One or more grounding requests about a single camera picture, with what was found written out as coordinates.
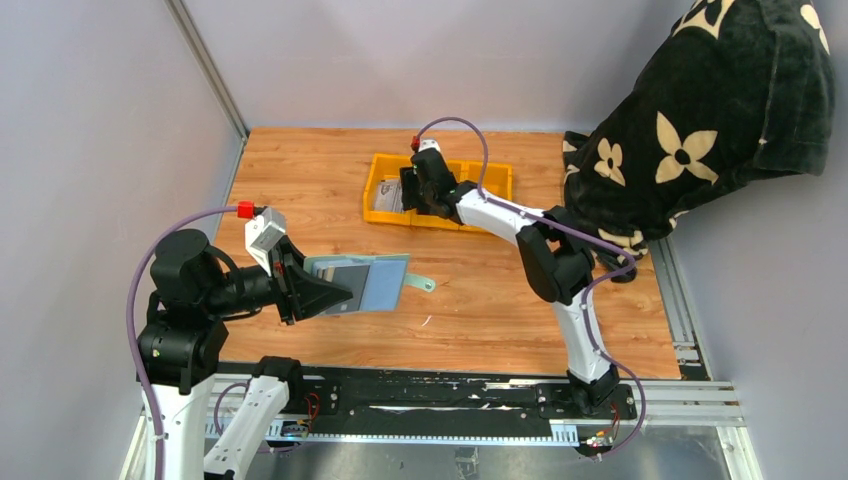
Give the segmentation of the black credit card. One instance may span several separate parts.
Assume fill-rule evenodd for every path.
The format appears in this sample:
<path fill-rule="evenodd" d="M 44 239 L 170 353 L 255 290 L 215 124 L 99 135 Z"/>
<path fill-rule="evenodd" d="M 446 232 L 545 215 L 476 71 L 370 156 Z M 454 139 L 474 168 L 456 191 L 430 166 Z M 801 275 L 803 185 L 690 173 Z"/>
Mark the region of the black credit card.
<path fill-rule="evenodd" d="M 358 312 L 367 283 L 370 266 L 367 264 L 330 265 L 325 269 L 325 280 L 348 289 L 352 298 L 328 308 L 325 315 L 342 315 Z"/>

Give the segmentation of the mint green leather card holder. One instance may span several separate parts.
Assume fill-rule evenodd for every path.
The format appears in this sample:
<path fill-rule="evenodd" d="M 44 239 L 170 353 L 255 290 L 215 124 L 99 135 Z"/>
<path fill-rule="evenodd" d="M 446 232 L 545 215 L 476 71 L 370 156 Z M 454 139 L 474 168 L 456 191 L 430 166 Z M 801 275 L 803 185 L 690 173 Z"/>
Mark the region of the mint green leather card holder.
<path fill-rule="evenodd" d="M 326 255 L 305 259 L 305 270 L 334 285 L 345 287 L 352 298 L 319 313 L 319 316 L 394 311 L 406 286 L 433 292 L 436 281 L 408 270 L 409 254 Z"/>

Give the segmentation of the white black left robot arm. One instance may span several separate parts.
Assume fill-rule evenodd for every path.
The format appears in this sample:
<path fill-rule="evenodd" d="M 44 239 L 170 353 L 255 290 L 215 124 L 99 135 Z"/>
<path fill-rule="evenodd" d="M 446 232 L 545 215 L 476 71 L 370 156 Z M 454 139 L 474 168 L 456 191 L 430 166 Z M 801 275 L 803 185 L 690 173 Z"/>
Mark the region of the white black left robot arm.
<path fill-rule="evenodd" d="M 168 233 L 155 246 L 155 290 L 137 344 L 154 398 L 151 468 L 166 479 L 242 479 L 281 412 L 314 419 L 320 396 L 304 383 L 299 361 L 266 356 L 253 367 L 241 406 L 211 449 L 205 425 L 226 323 L 277 307 L 292 325 L 351 299 L 349 289 L 307 273 L 287 237 L 270 252 L 271 268 L 238 268 L 196 229 Z"/>

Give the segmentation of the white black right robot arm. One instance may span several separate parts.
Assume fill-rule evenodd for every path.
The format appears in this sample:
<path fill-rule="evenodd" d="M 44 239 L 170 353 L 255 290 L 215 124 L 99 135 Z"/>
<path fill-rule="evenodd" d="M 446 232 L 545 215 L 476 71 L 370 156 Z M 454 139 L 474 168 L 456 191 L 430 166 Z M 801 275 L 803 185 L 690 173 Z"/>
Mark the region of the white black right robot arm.
<path fill-rule="evenodd" d="M 627 391 L 600 333 L 592 292 L 594 258 L 587 235 L 571 228 L 567 211 L 530 209 L 476 182 L 458 181 L 435 141 L 414 147 L 400 182 L 404 209 L 482 229 L 518 249 L 529 286 L 551 305 L 565 340 L 570 404 L 584 417 L 603 410 L 622 417 Z"/>

